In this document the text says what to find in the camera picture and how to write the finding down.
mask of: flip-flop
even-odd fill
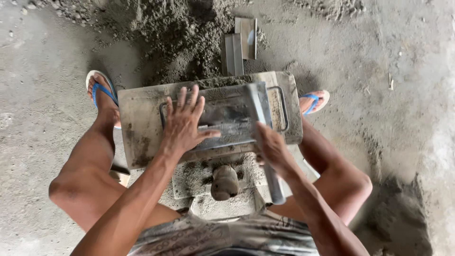
[[[91,93],[91,95],[93,97],[93,103],[95,104],[95,107],[98,108],[98,106],[96,104],[96,92],[98,91],[98,89],[101,90],[102,92],[104,92],[105,94],[107,94],[109,97],[111,97],[111,99],[114,101],[114,103],[118,106],[118,99],[117,99],[117,94],[115,93],[115,90],[114,90],[114,86],[112,85],[112,82],[109,80],[109,78],[101,71],[92,70],[92,71],[88,72],[87,77],[86,77],[86,88],[87,88],[87,91],[88,91],[88,85],[89,85],[89,82],[90,82],[90,77],[94,76],[95,73],[98,73],[99,75],[103,76],[104,80],[107,81],[107,83],[111,87],[111,91],[112,91],[112,93],[111,93],[104,86],[102,86],[101,84],[96,82],[93,85],[93,90],[92,90],[92,93]]]
[[[318,104],[318,101],[320,99],[318,96],[308,93],[308,94],[304,94],[304,95],[298,97],[298,98],[308,97],[308,98],[312,98],[314,100],[313,103],[311,104],[310,108],[305,113],[303,113],[304,116],[306,116],[310,113],[311,114],[315,113],[315,112],[321,110],[323,107],[325,107],[325,105],[327,105],[327,103],[329,102],[329,99],[330,99],[330,93],[326,90],[322,90],[322,91],[324,92],[324,95],[321,98],[324,99],[324,102],[314,111],[313,111],[313,109],[316,107],[316,104]]]

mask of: metal handle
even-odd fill
[[[270,197],[272,198],[272,203],[274,205],[282,205],[286,203],[286,197],[284,197],[280,177],[278,177],[275,170],[269,165],[264,166],[264,172],[268,183]]]
[[[284,114],[284,129],[281,130],[280,132],[287,132],[289,130],[289,119],[288,119],[288,111],[286,110],[286,102],[284,100],[284,92],[283,92],[283,89],[279,86],[273,86],[273,87],[268,87],[267,88],[267,91],[268,90],[272,90],[272,89],[278,89],[278,92],[280,94],[280,98],[281,98],[281,105],[283,107],[283,114]]]

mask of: patterned shorts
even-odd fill
[[[305,223],[268,210],[232,222],[203,220],[189,212],[143,231],[128,255],[227,254],[319,255]]]

